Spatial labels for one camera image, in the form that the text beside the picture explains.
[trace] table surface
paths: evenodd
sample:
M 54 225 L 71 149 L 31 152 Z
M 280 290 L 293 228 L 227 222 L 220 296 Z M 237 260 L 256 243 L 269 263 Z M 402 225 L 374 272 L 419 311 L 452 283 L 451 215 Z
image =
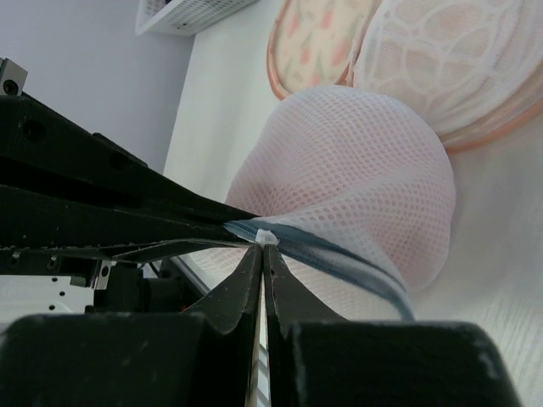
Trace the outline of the table surface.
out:
M 266 45 L 280 0 L 196 36 L 165 175 L 223 201 L 272 110 Z M 458 199 L 451 251 L 413 296 L 421 320 L 471 321 L 500 349 L 527 406 L 543 405 L 543 115 L 451 158 Z

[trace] white mesh bag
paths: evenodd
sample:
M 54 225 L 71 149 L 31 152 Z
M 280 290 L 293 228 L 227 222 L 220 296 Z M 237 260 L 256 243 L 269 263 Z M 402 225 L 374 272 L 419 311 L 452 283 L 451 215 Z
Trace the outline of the white mesh bag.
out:
M 326 86 L 278 106 L 227 203 L 261 216 L 227 229 L 248 240 L 272 231 L 293 274 L 336 312 L 409 318 L 406 292 L 427 286 L 445 262 L 455 188 L 439 138 L 411 109 Z M 191 258 L 220 280 L 242 255 Z
M 515 95 L 543 61 L 542 40 L 541 0 L 383 0 L 353 85 L 401 100 L 441 136 Z M 538 95 L 498 114 L 520 115 L 543 96 L 541 88 Z M 487 127 L 479 136 L 494 130 Z

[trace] laundry basket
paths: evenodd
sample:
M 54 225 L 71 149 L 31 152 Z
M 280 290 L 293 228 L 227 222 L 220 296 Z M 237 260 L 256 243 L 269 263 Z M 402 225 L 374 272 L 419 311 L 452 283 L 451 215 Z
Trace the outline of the laundry basket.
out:
M 140 0 L 136 34 L 155 31 L 191 36 L 255 0 Z

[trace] plastic basket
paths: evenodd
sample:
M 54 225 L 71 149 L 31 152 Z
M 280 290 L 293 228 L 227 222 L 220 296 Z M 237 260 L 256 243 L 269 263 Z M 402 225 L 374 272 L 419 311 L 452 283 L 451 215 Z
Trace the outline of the plastic basket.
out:
M 191 36 L 255 0 L 140 0 L 136 34 L 146 31 Z

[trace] gray wall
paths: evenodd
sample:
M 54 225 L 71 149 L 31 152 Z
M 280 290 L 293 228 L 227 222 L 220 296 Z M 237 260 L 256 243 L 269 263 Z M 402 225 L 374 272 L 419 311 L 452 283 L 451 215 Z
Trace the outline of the gray wall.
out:
M 25 91 L 162 171 L 193 38 L 136 36 L 138 0 L 0 0 Z

